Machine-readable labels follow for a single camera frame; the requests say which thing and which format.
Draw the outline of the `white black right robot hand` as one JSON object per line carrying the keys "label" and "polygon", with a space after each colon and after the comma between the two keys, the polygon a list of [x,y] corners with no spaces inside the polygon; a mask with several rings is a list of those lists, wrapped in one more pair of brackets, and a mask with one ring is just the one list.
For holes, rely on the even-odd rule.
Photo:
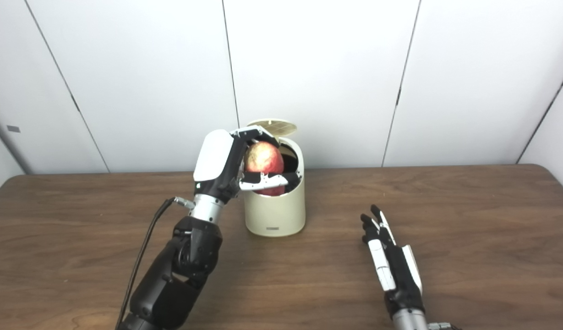
{"label": "white black right robot hand", "polygon": [[365,232],[361,240],[371,252],[390,317],[407,309],[425,313],[421,278],[411,246],[396,243],[388,221],[377,205],[371,205],[371,212],[372,216],[361,214]]}

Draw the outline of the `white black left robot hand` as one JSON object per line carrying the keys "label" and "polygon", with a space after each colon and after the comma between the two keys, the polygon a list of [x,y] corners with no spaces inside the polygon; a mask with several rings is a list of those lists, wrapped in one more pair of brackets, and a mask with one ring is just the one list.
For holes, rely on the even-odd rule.
{"label": "white black left robot hand", "polygon": [[280,146],[275,137],[259,125],[230,132],[224,129],[210,132],[204,138],[193,173],[194,194],[211,196],[227,204],[241,191],[298,184],[303,175],[296,172],[243,171],[246,151],[262,141],[271,143],[275,148]]}

